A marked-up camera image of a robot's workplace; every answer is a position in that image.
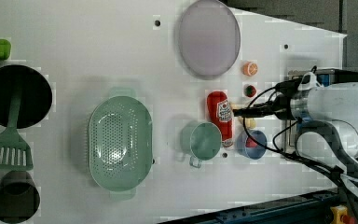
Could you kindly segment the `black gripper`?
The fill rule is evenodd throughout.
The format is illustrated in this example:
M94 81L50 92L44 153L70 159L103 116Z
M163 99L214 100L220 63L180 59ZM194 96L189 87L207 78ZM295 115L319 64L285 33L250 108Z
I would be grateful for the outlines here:
M241 110L233 110L234 117L242 118L264 118L274 115L280 120L295 120L291 112L290 102L298 92L301 79L291 79L278 83L274 89L279 95L272 102L272 105L261 105L245 107Z

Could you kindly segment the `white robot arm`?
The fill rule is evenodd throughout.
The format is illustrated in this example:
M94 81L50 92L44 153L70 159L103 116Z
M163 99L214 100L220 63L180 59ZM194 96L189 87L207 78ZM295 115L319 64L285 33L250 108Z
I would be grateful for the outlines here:
M279 95L262 104L250 103L233 115L300 124L292 153L277 152L289 161L302 163L344 188L358 203L358 82L323 86L305 78L276 84Z

